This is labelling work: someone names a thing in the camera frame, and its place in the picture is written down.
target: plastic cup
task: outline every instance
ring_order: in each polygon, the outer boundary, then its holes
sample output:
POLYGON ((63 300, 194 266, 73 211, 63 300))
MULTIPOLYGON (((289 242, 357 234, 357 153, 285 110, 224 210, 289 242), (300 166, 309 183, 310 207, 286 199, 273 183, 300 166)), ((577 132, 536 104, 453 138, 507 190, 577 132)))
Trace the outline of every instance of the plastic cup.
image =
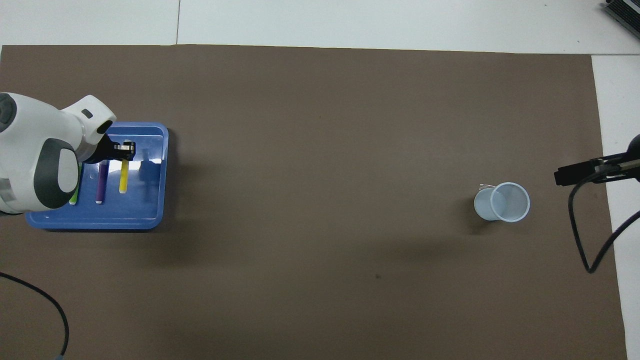
POLYGON ((487 221, 518 222, 527 216, 531 200, 527 190, 516 183, 502 183, 476 194, 476 213, 487 221))

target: yellow marker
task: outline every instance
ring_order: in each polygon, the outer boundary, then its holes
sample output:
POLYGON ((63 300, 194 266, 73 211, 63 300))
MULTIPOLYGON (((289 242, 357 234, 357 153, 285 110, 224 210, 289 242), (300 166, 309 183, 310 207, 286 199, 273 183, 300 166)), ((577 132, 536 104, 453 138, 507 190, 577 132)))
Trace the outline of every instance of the yellow marker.
POLYGON ((129 161, 122 160, 122 168, 120 169, 120 193, 127 192, 128 180, 129 180, 129 161))
POLYGON ((73 196, 69 199, 69 204, 76 205, 78 202, 78 191, 80 191, 80 180, 82 180, 82 163, 78 163, 78 183, 76 184, 76 190, 73 196))

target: plastic tray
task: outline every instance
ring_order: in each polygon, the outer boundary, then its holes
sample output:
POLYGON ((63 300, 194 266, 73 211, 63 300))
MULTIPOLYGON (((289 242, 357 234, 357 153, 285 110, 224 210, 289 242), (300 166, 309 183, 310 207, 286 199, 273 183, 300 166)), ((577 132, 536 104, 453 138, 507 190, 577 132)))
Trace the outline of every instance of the plastic tray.
POLYGON ((115 122, 108 130, 116 142, 136 142, 129 162, 127 192, 121 194, 120 167, 109 162, 109 177, 102 204, 96 204, 99 164, 84 164, 76 205, 28 213, 27 222, 39 229, 146 230, 157 226, 164 211, 164 183, 169 132, 157 122, 115 122))

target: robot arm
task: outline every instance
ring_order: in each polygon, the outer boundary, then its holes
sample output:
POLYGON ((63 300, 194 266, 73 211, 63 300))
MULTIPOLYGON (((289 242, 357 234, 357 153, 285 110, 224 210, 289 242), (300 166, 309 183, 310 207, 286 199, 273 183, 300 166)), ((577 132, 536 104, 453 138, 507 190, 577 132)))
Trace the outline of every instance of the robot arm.
POLYGON ((58 110, 19 94, 0 93, 0 211, 56 209, 78 183, 78 162, 132 160, 135 144, 111 141, 115 115, 92 95, 58 110))
POLYGON ((593 182, 596 184, 608 183, 610 181, 636 179, 640 181, 640 135, 637 135, 629 143, 626 152, 620 154, 602 156, 582 163, 567 165, 558 168, 554 173, 556 185, 575 185, 580 180, 600 171, 604 166, 614 165, 616 170, 596 177, 593 182))

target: brown paper mat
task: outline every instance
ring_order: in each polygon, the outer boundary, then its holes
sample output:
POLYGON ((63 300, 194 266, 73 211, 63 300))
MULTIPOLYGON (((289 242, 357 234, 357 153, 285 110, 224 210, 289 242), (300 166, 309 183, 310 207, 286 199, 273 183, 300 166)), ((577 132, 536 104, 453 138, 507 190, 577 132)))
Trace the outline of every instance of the brown paper mat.
MULTIPOLYGON (((613 253, 584 271, 553 178, 602 154, 589 56, 4 46, 0 90, 171 130, 154 231, 0 219, 1 270, 63 305, 69 360, 625 357, 613 253), (531 212, 483 222, 503 181, 531 212)), ((579 197, 592 258, 605 187, 579 197)), ((52 356, 55 310, 0 291, 0 358, 52 356)))

